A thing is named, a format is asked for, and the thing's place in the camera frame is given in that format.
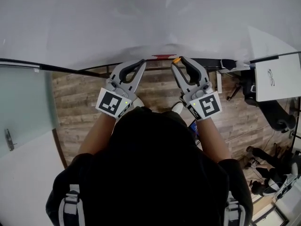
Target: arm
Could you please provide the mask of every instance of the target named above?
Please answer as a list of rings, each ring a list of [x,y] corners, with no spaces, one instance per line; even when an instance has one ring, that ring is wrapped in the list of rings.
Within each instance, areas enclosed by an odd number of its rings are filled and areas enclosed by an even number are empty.
[[[214,162],[230,159],[231,153],[211,118],[197,121],[199,140],[204,153]]]
[[[266,164],[257,164],[256,167],[257,168],[266,168],[268,170],[271,170],[272,168],[274,168],[272,165],[267,164],[267,163]]]
[[[234,159],[227,159],[220,161],[218,164],[228,174],[229,190],[232,192],[233,197],[245,208],[246,218],[244,225],[250,225],[253,215],[253,202],[246,178],[239,162]]]
[[[96,154],[107,147],[116,119],[102,113],[79,148],[79,154]]]

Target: office chair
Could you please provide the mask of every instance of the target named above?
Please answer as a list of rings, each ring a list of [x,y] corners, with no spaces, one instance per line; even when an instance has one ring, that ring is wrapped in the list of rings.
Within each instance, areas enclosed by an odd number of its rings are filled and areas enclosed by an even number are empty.
[[[245,96],[245,102],[248,105],[259,107],[269,125],[275,131],[282,133],[294,129],[296,119],[293,115],[289,115],[276,100],[270,101],[256,101],[256,88],[255,88],[255,72],[254,70],[241,71],[241,76],[235,76],[239,79],[239,84],[227,100],[230,101],[242,88]]]

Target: sneaker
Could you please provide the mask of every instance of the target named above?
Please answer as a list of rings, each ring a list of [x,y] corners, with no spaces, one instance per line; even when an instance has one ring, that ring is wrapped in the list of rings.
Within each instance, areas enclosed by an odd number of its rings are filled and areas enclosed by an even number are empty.
[[[182,102],[178,102],[177,104],[175,104],[173,106],[173,108],[171,109],[171,111],[176,112],[178,114],[181,114],[182,110],[183,110],[183,104]]]
[[[253,152],[253,148],[254,148],[254,147],[252,147],[252,146],[248,146],[248,147],[246,148],[246,151],[249,152],[249,153],[252,153],[252,152]]]
[[[139,97],[137,97],[137,99],[134,100],[134,102],[133,102],[133,106],[134,106],[134,108],[136,108],[137,106],[138,107],[143,107],[144,104],[143,104],[142,100]]]

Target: metal rod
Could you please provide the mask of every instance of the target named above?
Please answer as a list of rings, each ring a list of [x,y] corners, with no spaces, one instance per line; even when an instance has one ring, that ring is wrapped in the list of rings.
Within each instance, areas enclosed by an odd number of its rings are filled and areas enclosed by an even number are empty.
[[[292,136],[297,137],[298,139],[301,139],[301,137],[297,136],[295,133],[292,133]]]
[[[265,57],[265,58],[253,59],[253,60],[250,60],[250,64],[255,64],[255,63],[274,60],[274,59],[279,59],[279,55],[272,55],[272,56]]]
[[[53,66],[53,65],[45,65],[45,64],[22,61],[22,60],[0,58],[0,63],[1,63],[2,66],[6,65],[6,66],[10,66],[10,67],[18,66],[18,67],[26,67],[26,68],[32,67],[33,69],[36,68],[36,69],[45,70],[45,71],[74,73],[74,74],[87,75],[87,76],[93,76],[93,77],[98,77],[98,78],[107,78],[105,75],[101,75],[101,74],[95,73],[95,72],[78,71],[78,70]]]
[[[301,105],[301,97],[298,97],[297,108],[300,108],[300,105]],[[299,124],[299,120],[297,120],[297,122],[296,122],[295,130],[294,130],[295,134],[297,133],[297,130],[298,130],[298,124]],[[292,145],[291,145],[290,150],[289,150],[290,152],[293,151],[293,145],[295,144],[295,139],[296,139],[296,137],[293,137]]]
[[[301,51],[296,51],[296,52],[291,52],[291,53],[281,54],[281,55],[278,55],[278,56],[294,55],[294,54],[301,54]]]
[[[192,58],[193,60],[195,60],[196,62],[198,62],[199,64],[201,64],[205,69],[209,70],[209,71],[216,71],[216,70],[220,70],[222,69],[221,67],[221,60],[220,59],[214,59],[214,58]],[[162,61],[162,60],[174,60],[173,58],[168,58],[168,59],[146,59],[147,62],[150,61]],[[100,68],[100,67],[104,67],[104,66],[114,66],[114,65],[119,65],[121,63],[115,63],[115,64],[108,64],[108,65],[99,65],[96,67],[91,67],[91,68],[87,68],[87,69],[82,69],[79,71],[85,71],[85,70],[90,70],[90,69],[96,69],[96,68]],[[158,71],[158,70],[168,70],[170,69],[170,67],[157,67],[157,68],[149,68],[146,70],[149,71]]]

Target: white tabletop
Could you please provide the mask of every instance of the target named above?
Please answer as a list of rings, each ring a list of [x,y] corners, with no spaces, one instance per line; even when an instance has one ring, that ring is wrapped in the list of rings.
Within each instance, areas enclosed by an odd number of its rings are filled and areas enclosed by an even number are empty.
[[[300,11],[301,0],[0,0],[0,57],[72,69],[170,54],[250,60],[248,26],[301,47]]]
[[[296,50],[280,39],[255,28],[249,28],[254,57],[283,54]],[[267,101],[301,96],[299,55],[280,56],[277,60],[256,64],[256,100]]]

